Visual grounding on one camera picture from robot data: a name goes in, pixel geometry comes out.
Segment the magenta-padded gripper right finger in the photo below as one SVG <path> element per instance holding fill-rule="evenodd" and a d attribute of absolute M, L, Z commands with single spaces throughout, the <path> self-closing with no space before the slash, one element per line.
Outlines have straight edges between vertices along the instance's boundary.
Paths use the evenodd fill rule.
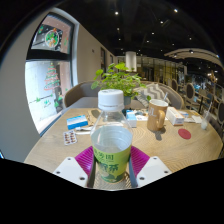
<path fill-rule="evenodd" d="M 143 187 L 170 175 L 169 168 L 159 157 L 150 157 L 132 146 L 129 158 L 129 176 L 133 188 Z"/>

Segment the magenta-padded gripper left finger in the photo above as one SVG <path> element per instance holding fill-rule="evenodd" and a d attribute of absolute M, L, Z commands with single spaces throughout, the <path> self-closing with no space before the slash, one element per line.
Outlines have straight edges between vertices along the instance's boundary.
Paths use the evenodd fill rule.
<path fill-rule="evenodd" d="M 81 187 L 94 186 L 96 163 L 93 147 L 90 146 L 76 157 L 66 157 L 54 174 Z"/>

